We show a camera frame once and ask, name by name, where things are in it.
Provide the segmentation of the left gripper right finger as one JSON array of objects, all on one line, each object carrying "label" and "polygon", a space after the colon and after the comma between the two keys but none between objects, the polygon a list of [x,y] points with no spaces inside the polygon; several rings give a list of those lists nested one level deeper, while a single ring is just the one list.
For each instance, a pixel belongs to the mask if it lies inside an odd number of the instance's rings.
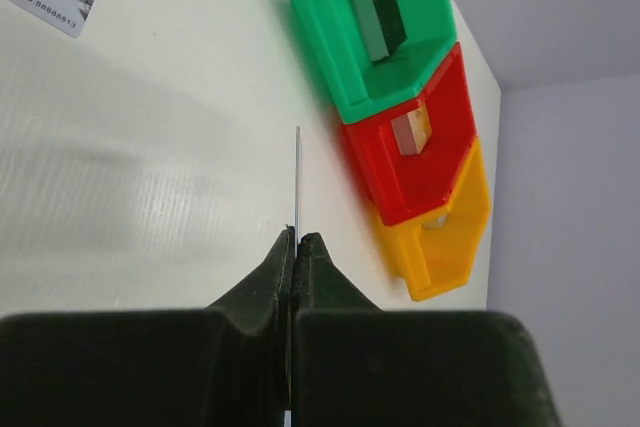
[{"label": "left gripper right finger", "polygon": [[322,237],[295,263],[292,421],[297,426],[556,426],[534,341],[481,310],[384,311],[335,266]]}]

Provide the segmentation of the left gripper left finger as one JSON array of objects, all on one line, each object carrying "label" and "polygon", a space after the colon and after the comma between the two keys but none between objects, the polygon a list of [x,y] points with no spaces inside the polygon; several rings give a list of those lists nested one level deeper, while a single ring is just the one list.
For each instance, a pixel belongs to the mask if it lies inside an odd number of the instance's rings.
[{"label": "left gripper left finger", "polygon": [[280,426],[295,232],[207,307],[1,321],[5,426]]}]

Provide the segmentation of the black credit card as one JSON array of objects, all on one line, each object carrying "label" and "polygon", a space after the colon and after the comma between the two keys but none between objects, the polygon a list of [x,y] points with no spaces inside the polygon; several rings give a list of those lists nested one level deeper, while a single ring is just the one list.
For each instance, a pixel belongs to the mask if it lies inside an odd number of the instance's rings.
[{"label": "black credit card", "polygon": [[294,170],[294,228],[296,249],[299,244],[300,234],[300,178],[301,178],[301,127],[296,126],[295,131],[295,170]]}]

